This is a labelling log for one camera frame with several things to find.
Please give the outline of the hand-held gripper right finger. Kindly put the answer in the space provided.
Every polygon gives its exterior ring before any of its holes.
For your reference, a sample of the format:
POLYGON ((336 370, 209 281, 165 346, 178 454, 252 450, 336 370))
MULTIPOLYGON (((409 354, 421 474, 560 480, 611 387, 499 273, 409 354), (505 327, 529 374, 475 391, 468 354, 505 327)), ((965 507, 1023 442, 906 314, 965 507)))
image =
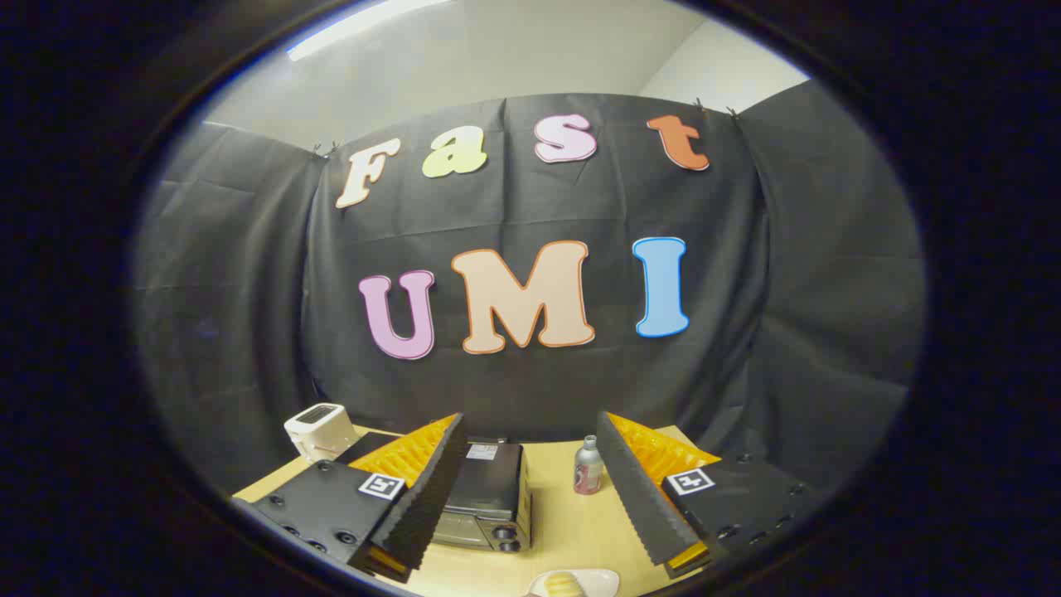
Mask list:
POLYGON ((823 501, 767 461, 713 456, 614 412, 598 412, 596 446, 649 559, 673 579, 740 566, 823 501))

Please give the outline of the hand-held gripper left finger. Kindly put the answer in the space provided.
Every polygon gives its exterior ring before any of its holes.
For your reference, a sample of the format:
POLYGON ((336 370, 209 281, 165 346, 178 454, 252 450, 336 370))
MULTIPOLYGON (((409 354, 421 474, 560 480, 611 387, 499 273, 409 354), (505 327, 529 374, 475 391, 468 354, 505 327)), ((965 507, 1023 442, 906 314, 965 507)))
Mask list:
POLYGON ((468 446, 453 412, 351 464, 321 460, 234 509, 338 577, 408 581, 420 568, 468 446))

